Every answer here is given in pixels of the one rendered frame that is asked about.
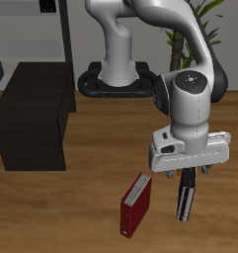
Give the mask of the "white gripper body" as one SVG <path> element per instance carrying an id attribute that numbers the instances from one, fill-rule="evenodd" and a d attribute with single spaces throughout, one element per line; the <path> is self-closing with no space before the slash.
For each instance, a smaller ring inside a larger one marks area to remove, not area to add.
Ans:
<path id="1" fill-rule="evenodd" d="M 149 166 L 152 172 L 214 165 L 229 159 L 230 134 L 225 131 L 210 133 L 205 150 L 196 154 L 158 154 L 154 144 L 149 148 Z"/>

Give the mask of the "black striped book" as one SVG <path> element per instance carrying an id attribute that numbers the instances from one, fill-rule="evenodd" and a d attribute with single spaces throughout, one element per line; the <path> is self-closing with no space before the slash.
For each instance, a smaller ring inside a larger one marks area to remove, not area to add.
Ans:
<path id="1" fill-rule="evenodd" d="M 189 219 L 196 190 L 196 174 L 197 170 L 195 167 L 182 170 L 178 196 L 177 220 L 187 221 Z"/>

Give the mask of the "red book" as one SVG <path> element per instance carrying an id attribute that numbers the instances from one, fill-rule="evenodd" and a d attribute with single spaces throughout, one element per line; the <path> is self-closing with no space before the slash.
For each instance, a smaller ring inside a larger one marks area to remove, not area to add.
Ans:
<path id="1" fill-rule="evenodd" d="M 120 234 L 130 238 L 149 209 L 152 177 L 139 173 L 120 200 Z"/>

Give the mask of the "green pot plant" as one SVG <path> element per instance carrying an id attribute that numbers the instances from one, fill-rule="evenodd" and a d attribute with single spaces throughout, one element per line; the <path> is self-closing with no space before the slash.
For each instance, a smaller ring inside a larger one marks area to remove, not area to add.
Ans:
<path id="1" fill-rule="evenodd" d="M 206 0 L 202 0 L 196 7 L 196 12 L 200 18 L 211 9 L 224 2 L 224 0 L 212 0 L 209 3 L 205 3 L 205 1 Z M 170 70 L 174 71 L 189 68 L 191 63 L 195 60 L 195 57 L 193 56 L 189 44 L 185 41 L 185 37 L 175 30 L 172 32 L 166 31 L 166 35 L 169 39 L 167 44 L 172 48 Z"/>

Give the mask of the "dark brown desk caddy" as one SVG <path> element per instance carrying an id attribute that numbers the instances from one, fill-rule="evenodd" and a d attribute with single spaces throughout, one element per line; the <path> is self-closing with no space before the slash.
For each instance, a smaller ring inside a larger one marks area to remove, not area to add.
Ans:
<path id="1" fill-rule="evenodd" d="M 7 171 L 63 171 L 76 111 L 67 0 L 0 0 L 0 155 Z"/>

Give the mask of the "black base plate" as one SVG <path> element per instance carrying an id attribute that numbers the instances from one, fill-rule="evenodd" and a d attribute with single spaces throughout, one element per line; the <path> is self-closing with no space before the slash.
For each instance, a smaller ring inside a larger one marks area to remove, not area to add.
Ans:
<path id="1" fill-rule="evenodd" d="M 149 70 L 148 64 L 136 62 L 139 78 L 128 86 L 113 87 L 98 78 L 101 62 L 94 61 L 78 79 L 78 89 L 82 95 L 90 98 L 147 98 L 153 94 L 153 85 L 157 76 Z"/>

